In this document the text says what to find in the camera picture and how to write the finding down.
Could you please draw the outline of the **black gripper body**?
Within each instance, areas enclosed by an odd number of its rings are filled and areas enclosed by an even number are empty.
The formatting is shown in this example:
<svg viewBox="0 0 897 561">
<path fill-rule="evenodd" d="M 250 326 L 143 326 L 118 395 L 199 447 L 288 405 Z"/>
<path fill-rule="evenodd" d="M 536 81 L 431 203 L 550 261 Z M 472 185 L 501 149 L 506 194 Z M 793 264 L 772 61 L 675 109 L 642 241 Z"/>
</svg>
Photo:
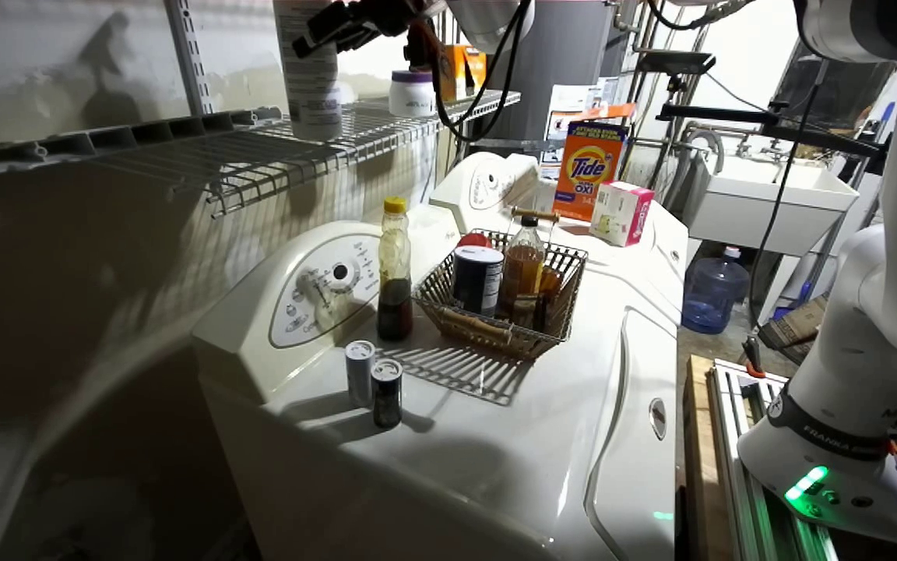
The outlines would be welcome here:
<svg viewBox="0 0 897 561">
<path fill-rule="evenodd" d="M 309 16 L 304 31 L 292 40 L 292 51 L 304 58 L 324 47 L 359 49 L 373 37 L 403 33 L 437 9 L 438 0 L 334 0 Z"/>
</svg>

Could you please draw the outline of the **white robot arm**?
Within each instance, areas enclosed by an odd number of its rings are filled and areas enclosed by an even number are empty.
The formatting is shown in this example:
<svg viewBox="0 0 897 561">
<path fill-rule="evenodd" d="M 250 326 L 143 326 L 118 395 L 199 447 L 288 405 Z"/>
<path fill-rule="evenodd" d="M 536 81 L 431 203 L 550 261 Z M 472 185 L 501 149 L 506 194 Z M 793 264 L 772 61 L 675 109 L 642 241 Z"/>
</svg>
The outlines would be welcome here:
<svg viewBox="0 0 897 561">
<path fill-rule="evenodd" d="M 897 0 L 790 3 L 814 51 L 897 67 Z M 820 340 L 741 435 L 738 460 L 814 523 L 897 540 L 897 124 L 881 211 L 851 241 Z"/>
</svg>

